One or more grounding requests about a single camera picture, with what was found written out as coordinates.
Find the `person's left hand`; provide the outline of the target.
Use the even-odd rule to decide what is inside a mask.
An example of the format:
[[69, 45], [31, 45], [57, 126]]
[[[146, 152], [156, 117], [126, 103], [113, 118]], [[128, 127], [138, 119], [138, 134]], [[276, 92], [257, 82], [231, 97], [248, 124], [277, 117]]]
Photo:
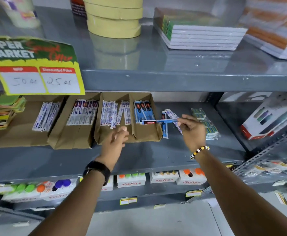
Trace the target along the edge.
[[110, 144], [110, 135], [106, 137], [105, 141], [102, 144], [101, 153], [98, 157], [95, 158], [95, 161], [101, 162], [106, 165], [110, 171], [114, 169], [115, 164], [117, 163], [122, 148], [119, 144]]

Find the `blue pen packet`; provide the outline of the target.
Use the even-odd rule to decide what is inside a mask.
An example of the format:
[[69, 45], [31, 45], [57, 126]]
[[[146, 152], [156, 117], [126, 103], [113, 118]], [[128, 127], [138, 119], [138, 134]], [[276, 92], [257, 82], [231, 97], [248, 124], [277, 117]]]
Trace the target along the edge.
[[155, 120], [142, 120], [139, 122], [141, 125], [147, 125], [147, 124], [167, 124], [167, 123], [176, 123], [176, 119], [155, 119]]

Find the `person's right forearm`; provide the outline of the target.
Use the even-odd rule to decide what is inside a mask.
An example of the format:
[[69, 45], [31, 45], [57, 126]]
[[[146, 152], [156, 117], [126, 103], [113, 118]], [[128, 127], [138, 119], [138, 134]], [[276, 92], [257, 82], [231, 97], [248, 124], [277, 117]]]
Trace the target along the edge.
[[235, 236], [287, 236], [287, 217], [284, 214], [204, 147], [193, 155]]

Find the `person's left forearm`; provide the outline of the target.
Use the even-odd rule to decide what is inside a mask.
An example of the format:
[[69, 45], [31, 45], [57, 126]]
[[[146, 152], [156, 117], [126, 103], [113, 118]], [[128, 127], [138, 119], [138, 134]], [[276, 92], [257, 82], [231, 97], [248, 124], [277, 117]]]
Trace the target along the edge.
[[105, 175], [92, 169], [82, 182], [29, 236], [86, 236]]

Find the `loose white pen pack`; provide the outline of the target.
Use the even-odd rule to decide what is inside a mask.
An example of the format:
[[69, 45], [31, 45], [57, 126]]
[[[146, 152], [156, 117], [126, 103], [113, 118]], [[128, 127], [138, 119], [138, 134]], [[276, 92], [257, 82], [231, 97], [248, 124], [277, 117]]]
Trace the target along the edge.
[[[165, 109], [164, 110], [165, 113], [169, 116], [170, 119], [177, 119], [180, 118], [179, 116], [177, 116], [173, 111], [171, 111], [170, 109]], [[179, 132], [182, 134], [182, 130], [180, 129], [179, 125], [177, 124], [177, 122], [174, 122], [174, 125], [177, 127], [177, 129], [179, 130]]]

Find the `loose blue pen pack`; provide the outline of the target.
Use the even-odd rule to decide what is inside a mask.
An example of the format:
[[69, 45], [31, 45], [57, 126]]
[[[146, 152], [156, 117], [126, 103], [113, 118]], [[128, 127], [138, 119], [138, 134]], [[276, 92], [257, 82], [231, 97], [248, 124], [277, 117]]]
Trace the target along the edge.
[[[167, 114], [165, 111], [162, 111], [162, 120], [167, 120]], [[169, 139], [169, 136], [168, 136], [168, 123], [165, 122], [162, 124], [162, 137], [164, 139]]]

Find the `spread pile of white pens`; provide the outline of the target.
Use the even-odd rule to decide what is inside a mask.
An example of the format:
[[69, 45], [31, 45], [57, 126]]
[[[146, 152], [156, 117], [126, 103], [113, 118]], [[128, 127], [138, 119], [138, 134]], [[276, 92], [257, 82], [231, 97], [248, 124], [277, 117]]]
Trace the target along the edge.
[[110, 100], [103, 101], [100, 118], [100, 126], [117, 127], [124, 117], [125, 125], [131, 125], [130, 101], [122, 100], [120, 103]]

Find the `divided brown cardboard tray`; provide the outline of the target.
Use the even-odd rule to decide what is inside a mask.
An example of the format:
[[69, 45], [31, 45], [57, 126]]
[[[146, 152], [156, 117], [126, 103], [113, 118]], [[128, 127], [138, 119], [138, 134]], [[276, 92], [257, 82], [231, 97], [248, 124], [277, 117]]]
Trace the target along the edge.
[[160, 117], [160, 114], [156, 110], [152, 94], [149, 92], [102, 92], [100, 94], [99, 108], [95, 123], [94, 139], [98, 145], [102, 145], [104, 139], [116, 128], [111, 129], [110, 126], [100, 126], [100, 118], [102, 111], [103, 101], [116, 101], [120, 103], [122, 100], [130, 101], [130, 111], [131, 111], [131, 125], [125, 125], [124, 117], [122, 117], [122, 122], [117, 125], [116, 128], [121, 126], [126, 126], [129, 131], [129, 137], [127, 143], [135, 142], [159, 142], [162, 138], [162, 128], [161, 124], [147, 124], [141, 125], [135, 123], [134, 114], [134, 100], [148, 100], [151, 103], [153, 113], [155, 118]]

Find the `clear pack of erasers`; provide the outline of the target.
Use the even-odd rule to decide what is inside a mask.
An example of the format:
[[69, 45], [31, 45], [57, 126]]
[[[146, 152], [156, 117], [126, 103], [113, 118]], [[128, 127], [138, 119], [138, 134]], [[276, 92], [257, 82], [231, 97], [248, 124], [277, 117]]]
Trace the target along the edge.
[[205, 126], [206, 140], [218, 140], [221, 135], [205, 111], [202, 108], [191, 108], [190, 111], [192, 116]]

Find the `bundle of red-topped pen packets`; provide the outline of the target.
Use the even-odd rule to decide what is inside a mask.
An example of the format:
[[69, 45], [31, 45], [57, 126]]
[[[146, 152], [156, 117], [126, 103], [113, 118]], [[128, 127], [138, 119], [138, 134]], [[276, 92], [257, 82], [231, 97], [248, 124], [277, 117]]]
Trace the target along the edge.
[[98, 110], [99, 100], [76, 99], [66, 126], [91, 126]]

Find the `white box of coloured balls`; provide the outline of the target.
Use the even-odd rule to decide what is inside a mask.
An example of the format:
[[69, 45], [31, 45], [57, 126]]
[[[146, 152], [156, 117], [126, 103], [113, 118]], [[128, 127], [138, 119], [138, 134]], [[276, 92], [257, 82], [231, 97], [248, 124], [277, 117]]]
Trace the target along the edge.
[[202, 185], [207, 182], [201, 168], [179, 170], [178, 174], [177, 185]]
[[175, 182], [179, 178], [178, 171], [157, 171], [149, 173], [150, 183]]
[[118, 188], [144, 186], [146, 183], [145, 173], [121, 174], [116, 178]]
[[114, 188], [114, 176], [108, 178], [107, 184], [104, 185], [101, 189], [102, 192], [112, 191]]

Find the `grey metal shelf rack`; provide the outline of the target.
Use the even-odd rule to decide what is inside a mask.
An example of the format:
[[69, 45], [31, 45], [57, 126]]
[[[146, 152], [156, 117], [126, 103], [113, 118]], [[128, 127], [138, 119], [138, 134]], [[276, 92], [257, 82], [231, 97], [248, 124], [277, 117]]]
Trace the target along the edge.
[[[270, 90], [268, 87], [279, 87], [274, 90], [287, 90], [287, 76], [285, 70], [275, 70], [277, 75], [264, 75], [262, 67], [267, 56], [265, 53], [250, 46], [244, 41], [240, 50], [231, 53], [231, 57], [218, 57], [209, 64], [209, 59], [201, 58], [199, 52], [190, 51], [187, 56], [193, 57], [195, 63], [204, 67], [178, 66], [178, 63], [167, 62], [170, 51], [165, 52], [161, 37], [151, 25], [143, 26], [139, 36], [139, 67], [135, 70], [114, 70], [95, 68], [95, 49], [86, 23], [82, 18], [72, 15], [70, 10], [38, 7], [41, 22], [47, 37], [56, 37], [55, 40], [72, 44], [78, 48], [79, 60], [82, 59], [82, 75], [85, 88], [97, 92], [101, 91], [143, 91], [161, 93], [169, 91], [170, 94], [188, 93], [193, 91], [209, 90]], [[226, 125], [218, 111], [211, 103], [191, 100], [166, 100], [161, 103], [153, 97], [157, 111], [169, 108], [177, 115], [189, 113], [190, 108], [203, 107], [209, 118], [216, 124], [221, 137], [212, 140], [209, 145], [215, 154], [224, 163], [241, 164], [247, 157], [247, 152], [236, 139], [231, 129]], [[160, 142], [131, 143], [126, 146], [120, 161], [114, 168], [114, 174], [132, 173], [136, 171], [148, 172], [150, 170], [178, 169], [187, 165], [196, 166], [197, 163], [188, 162], [188, 149], [183, 144], [182, 137], [176, 127], [169, 126], [169, 139]], [[0, 183], [24, 183], [44, 180], [58, 180], [67, 177], [77, 178], [82, 175], [87, 163], [99, 154], [100, 146], [94, 145], [92, 149], [53, 150], [51, 146], [37, 147], [6, 147], [0, 148]], [[165, 203], [179, 203], [185, 201], [186, 193], [183, 186], [164, 184], [165, 186], [150, 186], [148, 182], [144, 187], [129, 189], [126, 196], [134, 193], [139, 202], [134, 206], [119, 206], [119, 199], [126, 197], [122, 189], [101, 194], [100, 203], [96, 211], [114, 211], [132, 209], [144, 206], [153, 206]]]

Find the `bundle of white pen packets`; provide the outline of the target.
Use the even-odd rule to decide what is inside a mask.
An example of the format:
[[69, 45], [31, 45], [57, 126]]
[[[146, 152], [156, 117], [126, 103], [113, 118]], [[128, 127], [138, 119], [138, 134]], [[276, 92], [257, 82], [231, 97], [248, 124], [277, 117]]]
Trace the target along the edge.
[[60, 107], [61, 102], [43, 102], [32, 131], [49, 132]]

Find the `row of small clear packets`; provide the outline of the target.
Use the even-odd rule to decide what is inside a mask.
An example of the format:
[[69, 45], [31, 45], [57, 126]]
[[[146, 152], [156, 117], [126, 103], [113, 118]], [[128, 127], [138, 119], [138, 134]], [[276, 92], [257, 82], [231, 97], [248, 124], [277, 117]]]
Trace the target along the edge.
[[286, 176], [287, 175], [287, 161], [273, 160], [263, 163], [257, 163], [248, 168], [241, 176], [246, 178], [254, 178], [257, 176], [271, 177], [271, 176]]

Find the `stack of orange notebooks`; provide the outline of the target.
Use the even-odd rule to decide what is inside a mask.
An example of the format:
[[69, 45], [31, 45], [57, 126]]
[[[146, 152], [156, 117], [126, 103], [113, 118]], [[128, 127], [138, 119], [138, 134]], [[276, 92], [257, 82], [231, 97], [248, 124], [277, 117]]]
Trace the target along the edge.
[[287, 0], [246, 0], [239, 22], [248, 27], [246, 41], [287, 60]]

